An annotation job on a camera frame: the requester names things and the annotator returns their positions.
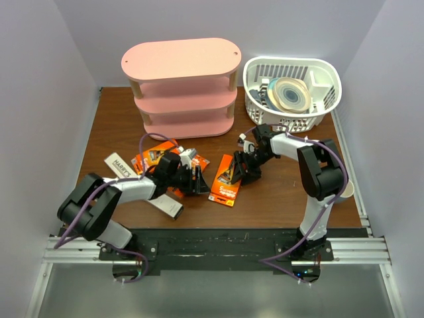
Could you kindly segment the orange Gillette razor box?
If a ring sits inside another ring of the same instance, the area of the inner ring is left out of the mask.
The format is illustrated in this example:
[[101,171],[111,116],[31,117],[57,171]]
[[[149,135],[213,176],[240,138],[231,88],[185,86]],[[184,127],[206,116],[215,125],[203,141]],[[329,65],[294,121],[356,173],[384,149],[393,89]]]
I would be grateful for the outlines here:
[[233,207],[237,198],[240,181],[235,184],[231,183],[234,172],[233,156],[224,154],[217,169],[217,173],[213,180],[208,200]]
[[157,146],[149,148],[143,151],[143,158],[141,158],[140,154],[137,154],[132,160],[131,164],[138,175],[141,175],[143,168],[142,163],[145,165],[145,170],[149,169],[149,167],[157,165],[160,158],[165,155],[165,153],[173,152],[179,154],[177,142],[172,139],[171,141],[167,140]]
[[[206,167],[210,164],[210,161],[200,155],[196,155],[195,158],[192,160],[192,166],[199,166],[201,168],[201,171],[204,172],[204,170],[206,169]],[[184,198],[185,194],[179,190],[176,187],[169,187],[167,190],[167,194],[168,195],[173,195],[174,197],[176,197],[177,199],[182,199]]]

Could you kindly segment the pink three-tier wooden shelf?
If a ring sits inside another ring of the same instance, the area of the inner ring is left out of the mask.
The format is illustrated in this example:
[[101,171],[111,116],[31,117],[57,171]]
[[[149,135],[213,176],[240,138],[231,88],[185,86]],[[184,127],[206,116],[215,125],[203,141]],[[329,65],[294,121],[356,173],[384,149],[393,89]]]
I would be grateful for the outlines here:
[[147,133],[157,139],[220,136],[235,121],[240,48],[224,38],[144,42],[121,67]]

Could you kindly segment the grey white razor box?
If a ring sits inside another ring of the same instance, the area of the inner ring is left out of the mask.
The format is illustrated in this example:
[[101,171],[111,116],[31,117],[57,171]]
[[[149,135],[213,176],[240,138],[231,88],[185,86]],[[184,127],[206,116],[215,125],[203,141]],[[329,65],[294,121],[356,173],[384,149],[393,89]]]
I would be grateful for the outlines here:
[[184,210],[184,207],[180,202],[172,199],[166,194],[163,194],[156,199],[151,199],[148,202],[155,208],[167,214],[173,220],[176,220]]

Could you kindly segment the white Harry's razor box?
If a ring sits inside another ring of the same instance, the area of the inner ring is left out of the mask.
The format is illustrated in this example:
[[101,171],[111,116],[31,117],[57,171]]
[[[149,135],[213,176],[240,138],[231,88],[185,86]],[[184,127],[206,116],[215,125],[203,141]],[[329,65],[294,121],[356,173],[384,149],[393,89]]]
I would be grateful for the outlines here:
[[120,178],[135,178],[138,175],[133,169],[116,153],[110,154],[104,163],[115,173],[115,175]]

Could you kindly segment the beige blue cup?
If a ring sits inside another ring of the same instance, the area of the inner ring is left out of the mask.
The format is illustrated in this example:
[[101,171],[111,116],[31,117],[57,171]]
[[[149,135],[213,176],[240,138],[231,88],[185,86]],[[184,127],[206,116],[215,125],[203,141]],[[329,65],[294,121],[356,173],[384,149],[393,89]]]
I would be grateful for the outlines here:
[[344,191],[338,197],[337,201],[344,201],[354,195],[355,187],[351,180],[348,181]]

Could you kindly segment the stack of ceramic plates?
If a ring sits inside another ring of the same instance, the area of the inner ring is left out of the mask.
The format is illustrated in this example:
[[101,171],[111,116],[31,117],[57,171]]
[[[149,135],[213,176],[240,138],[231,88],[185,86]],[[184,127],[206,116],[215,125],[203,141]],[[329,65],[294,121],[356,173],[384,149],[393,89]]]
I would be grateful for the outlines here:
[[281,113],[308,113],[312,98],[304,81],[289,77],[264,79],[255,100],[265,108]]

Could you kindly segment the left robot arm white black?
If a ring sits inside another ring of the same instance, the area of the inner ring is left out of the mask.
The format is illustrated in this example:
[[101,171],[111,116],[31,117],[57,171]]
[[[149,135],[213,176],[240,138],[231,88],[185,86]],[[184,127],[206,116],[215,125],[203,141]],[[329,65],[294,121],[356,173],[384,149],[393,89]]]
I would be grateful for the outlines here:
[[69,194],[58,209],[59,220],[68,228],[54,246],[60,248],[70,242],[71,233],[87,241],[98,240],[114,247],[123,260],[136,255],[137,243],[133,233],[111,220],[115,208],[130,201],[150,201],[174,187],[184,195],[200,195],[210,191],[201,167],[193,162],[194,150],[181,154],[169,152],[141,175],[132,178],[102,178],[88,174]]

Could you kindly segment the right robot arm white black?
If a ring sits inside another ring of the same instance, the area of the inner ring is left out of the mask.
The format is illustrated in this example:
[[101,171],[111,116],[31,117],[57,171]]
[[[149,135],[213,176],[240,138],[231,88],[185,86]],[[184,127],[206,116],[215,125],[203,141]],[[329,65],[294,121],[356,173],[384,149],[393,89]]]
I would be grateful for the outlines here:
[[290,255],[295,251],[302,260],[311,260],[325,242],[327,223],[335,201],[346,189],[349,176],[335,143],[331,139],[298,137],[281,125],[273,131],[267,124],[255,126],[238,137],[241,151],[233,154],[231,182],[252,183],[261,178],[260,167],[273,158],[286,157],[298,162],[301,184],[307,194],[298,241],[288,250],[262,259],[262,262]]

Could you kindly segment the white plastic basket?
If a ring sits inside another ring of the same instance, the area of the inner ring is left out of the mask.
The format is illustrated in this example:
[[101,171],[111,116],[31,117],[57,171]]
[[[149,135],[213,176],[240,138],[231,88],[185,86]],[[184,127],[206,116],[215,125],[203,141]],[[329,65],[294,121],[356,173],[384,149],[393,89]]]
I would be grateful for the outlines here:
[[342,96],[334,66],[316,58],[255,57],[244,65],[242,79],[250,119],[287,126],[291,133],[319,125]]

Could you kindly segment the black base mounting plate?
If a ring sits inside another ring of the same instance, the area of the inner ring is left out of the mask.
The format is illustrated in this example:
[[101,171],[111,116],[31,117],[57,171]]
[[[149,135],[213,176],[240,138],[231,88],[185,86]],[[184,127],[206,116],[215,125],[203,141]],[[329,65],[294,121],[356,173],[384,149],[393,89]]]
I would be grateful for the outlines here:
[[303,243],[283,253],[298,240],[294,229],[137,229],[124,252],[99,241],[76,239],[76,250],[93,247],[95,259],[112,263],[115,278],[137,278],[164,271],[257,272],[292,274],[314,282],[321,265],[336,259],[339,240],[367,238],[365,229],[329,229],[316,243]]

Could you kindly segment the aluminium frame rail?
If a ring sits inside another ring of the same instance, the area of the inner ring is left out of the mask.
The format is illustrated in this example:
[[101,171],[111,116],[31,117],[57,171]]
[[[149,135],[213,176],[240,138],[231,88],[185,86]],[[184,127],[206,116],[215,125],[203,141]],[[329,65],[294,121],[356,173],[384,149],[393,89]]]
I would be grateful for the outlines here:
[[[172,226],[136,212],[138,229],[294,229],[306,206],[297,162],[273,159],[235,207],[183,199]],[[314,281],[271,271],[164,271],[138,283],[112,279],[93,247],[48,245],[29,317],[403,317],[384,238],[339,240]]]

